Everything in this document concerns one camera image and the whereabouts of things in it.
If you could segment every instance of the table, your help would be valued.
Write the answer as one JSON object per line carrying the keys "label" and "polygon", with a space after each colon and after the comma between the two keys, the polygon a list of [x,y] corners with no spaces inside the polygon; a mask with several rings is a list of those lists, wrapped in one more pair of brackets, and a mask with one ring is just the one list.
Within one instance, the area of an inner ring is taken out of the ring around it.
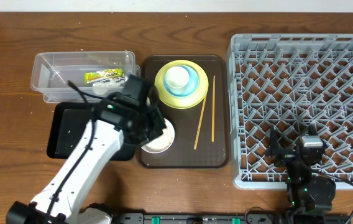
{"label": "table", "polygon": [[[55,105],[30,89],[40,52],[130,50],[137,63],[153,54],[226,54],[239,33],[353,33],[353,14],[40,13],[0,12],[0,223],[15,200],[28,203],[63,160],[47,148]],[[237,190],[231,167],[150,170],[136,159],[105,166],[84,206],[105,203],[147,213],[283,211],[285,191]],[[333,212],[350,213],[353,191],[338,191]]]}

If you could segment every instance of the cup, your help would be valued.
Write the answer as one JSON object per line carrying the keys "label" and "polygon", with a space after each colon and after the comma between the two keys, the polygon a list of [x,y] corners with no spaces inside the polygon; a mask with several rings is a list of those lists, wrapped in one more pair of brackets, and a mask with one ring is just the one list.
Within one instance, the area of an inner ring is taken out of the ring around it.
{"label": "cup", "polygon": [[164,75],[164,81],[172,94],[182,95],[189,83],[189,72],[180,66],[168,69]]}

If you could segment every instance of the white plastic crate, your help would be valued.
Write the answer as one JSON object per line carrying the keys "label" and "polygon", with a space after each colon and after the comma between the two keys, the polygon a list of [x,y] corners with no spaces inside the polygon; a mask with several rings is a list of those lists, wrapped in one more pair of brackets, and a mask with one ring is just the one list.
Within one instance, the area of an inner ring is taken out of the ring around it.
{"label": "white plastic crate", "polygon": [[328,149],[313,168],[353,181],[353,34],[236,34],[226,59],[238,189],[286,188],[264,156],[271,126],[285,147],[315,125]]}

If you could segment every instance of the blue bowl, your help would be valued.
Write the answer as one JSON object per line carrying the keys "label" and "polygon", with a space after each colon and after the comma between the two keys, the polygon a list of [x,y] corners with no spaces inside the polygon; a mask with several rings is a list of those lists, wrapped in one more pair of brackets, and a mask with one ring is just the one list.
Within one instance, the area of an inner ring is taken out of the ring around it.
{"label": "blue bowl", "polygon": [[183,92],[180,95],[173,94],[171,90],[168,88],[168,85],[165,83],[165,79],[164,79],[164,87],[173,96],[178,96],[178,97],[189,96],[194,91],[196,91],[197,86],[199,85],[199,76],[197,75],[196,71],[193,68],[187,65],[180,65],[180,67],[183,67],[189,73],[189,83],[185,92]]}

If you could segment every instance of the chopstick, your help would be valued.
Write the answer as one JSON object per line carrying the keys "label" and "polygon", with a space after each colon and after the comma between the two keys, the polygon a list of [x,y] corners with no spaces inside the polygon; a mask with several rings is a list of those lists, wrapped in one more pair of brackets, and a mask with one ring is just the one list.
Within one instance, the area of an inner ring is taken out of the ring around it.
{"label": "chopstick", "polygon": [[204,97],[204,100],[203,100],[203,107],[201,108],[199,126],[198,126],[198,128],[197,128],[197,134],[196,134],[196,140],[195,140],[195,146],[194,146],[194,148],[193,148],[194,150],[196,150],[196,148],[197,148],[197,142],[199,141],[201,122],[202,122],[202,120],[203,120],[204,108],[206,107],[206,99],[207,99],[207,94],[206,94],[206,96]]}
{"label": "chopstick", "polygon": [[212,135],[211,135],[211,142],[214,142],[214,129],[215,129],[215,75],[213,80],[213,123],[212,123]]}

